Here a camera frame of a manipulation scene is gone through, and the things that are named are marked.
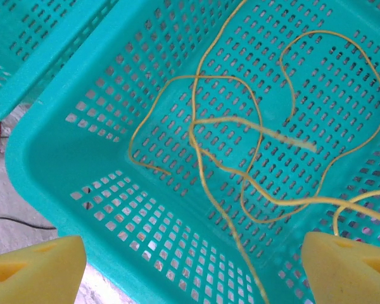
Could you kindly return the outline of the green plastic basket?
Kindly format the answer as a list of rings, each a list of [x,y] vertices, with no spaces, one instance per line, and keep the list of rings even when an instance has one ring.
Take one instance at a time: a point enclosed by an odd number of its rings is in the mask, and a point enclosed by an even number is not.
[[[33,103],[118,0],[0,0],[0,121]]]
[[[17,192],[143,304],[263,304],[199,145],[269,194],[380,190],[380,0],[119,0],[15,127]]]

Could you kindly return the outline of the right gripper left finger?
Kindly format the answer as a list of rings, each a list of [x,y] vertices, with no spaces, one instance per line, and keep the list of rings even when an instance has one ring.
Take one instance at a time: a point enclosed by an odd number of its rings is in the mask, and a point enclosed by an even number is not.
[[[0,304],[74,304],[86,267],[80,236],[0,255]]]

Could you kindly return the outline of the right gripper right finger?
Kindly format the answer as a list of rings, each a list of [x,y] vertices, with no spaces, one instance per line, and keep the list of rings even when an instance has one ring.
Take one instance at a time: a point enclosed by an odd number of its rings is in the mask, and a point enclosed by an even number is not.
[[[315,304],[380,304],[380,247],[309,232],[302,264]]]

